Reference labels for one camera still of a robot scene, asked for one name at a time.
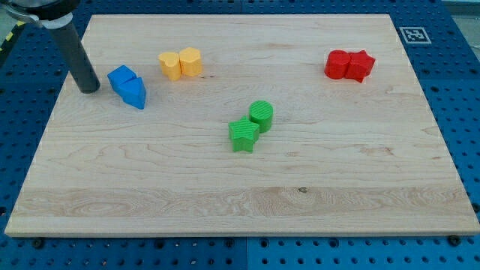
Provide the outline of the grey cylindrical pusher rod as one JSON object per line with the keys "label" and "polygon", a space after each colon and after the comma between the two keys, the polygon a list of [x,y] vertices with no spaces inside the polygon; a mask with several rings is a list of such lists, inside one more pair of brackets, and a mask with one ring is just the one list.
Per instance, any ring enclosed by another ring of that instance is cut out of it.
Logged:
{"label": "grey cylindrical pusher rod", "polygon": [[96,92],[101,84],[72,22],[48,28],[69,72],[83,94]]}

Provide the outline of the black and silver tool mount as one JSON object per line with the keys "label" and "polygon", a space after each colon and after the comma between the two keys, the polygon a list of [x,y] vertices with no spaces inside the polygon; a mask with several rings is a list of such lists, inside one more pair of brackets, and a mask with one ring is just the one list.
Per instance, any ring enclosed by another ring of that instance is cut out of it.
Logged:
{"label": "black and silver tool mount", "polygon": [[1,0],[9,16],[47,29],[68,24],[79,4],[80,0]]}

